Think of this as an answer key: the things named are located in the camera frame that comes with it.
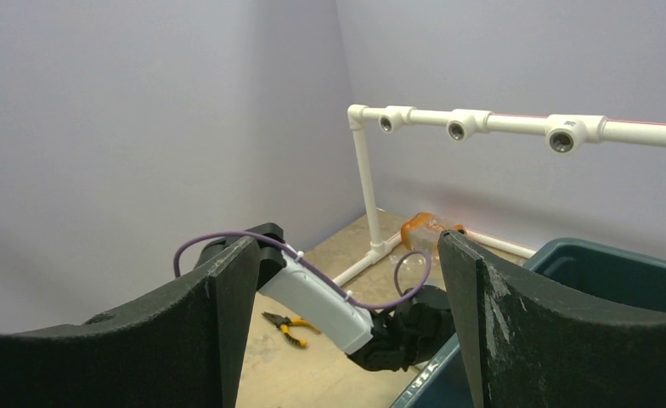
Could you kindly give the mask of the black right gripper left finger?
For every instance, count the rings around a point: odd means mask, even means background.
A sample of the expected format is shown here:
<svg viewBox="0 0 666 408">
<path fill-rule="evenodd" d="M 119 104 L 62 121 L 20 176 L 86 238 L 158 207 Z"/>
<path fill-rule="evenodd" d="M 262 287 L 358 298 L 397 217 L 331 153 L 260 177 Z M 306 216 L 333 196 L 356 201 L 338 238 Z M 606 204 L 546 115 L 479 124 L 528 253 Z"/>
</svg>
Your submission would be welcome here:
<svg viewBox="0 0 666 408">
<path fill-rule="evenodd" d="M 80 325 L 0 334 L 0 407 L 233 407 L 259 270 L 250 238 Z"/>
</svg>

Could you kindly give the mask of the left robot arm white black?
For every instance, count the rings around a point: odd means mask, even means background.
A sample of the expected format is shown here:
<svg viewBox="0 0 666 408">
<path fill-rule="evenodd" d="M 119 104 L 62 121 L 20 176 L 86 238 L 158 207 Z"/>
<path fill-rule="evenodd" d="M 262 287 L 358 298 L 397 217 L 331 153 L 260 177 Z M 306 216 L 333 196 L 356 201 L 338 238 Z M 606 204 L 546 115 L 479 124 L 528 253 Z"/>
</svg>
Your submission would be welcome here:
<svg viewBox="0 0 666 408">
<path fill-rule="evenodd" d="M 180 258 L 194 244 L 205 243 L 197 261 L 203 264 L 244 236 L 256 240 L 259 247 L 258 293 L 299 316 L 291 320 L 266 315 L 294 346 L 307 344 L 291 335 L 291 326 L 306 323 L 366 371 L 406 371 L 430 360 L 455 333 L 446 291 L 421 280 L 399 291 L 398 299 L 390 303 L 362 303 L 290 246 L 275 223 L 212 233 L 184 243 L 174 255 L 174 274 L 181 275 Z"/>
</svg>

